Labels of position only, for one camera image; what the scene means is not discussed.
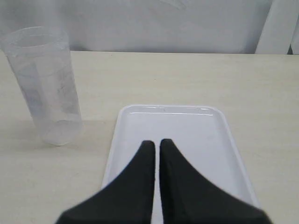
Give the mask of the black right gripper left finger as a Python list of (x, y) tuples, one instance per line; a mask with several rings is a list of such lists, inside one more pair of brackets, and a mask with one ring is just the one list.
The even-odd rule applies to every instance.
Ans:
[(104, 189), (64, 211), (58, 224), (149, 224), (155, 187), (156, 151), (141, 143), (122, 172)]

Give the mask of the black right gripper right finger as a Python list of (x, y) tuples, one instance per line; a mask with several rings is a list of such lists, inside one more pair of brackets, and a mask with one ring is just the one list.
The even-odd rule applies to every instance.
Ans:
[(214, 185), (171, 139), (160, 143), (160, 197), (165, 224), (270, 224), (267, 214)]

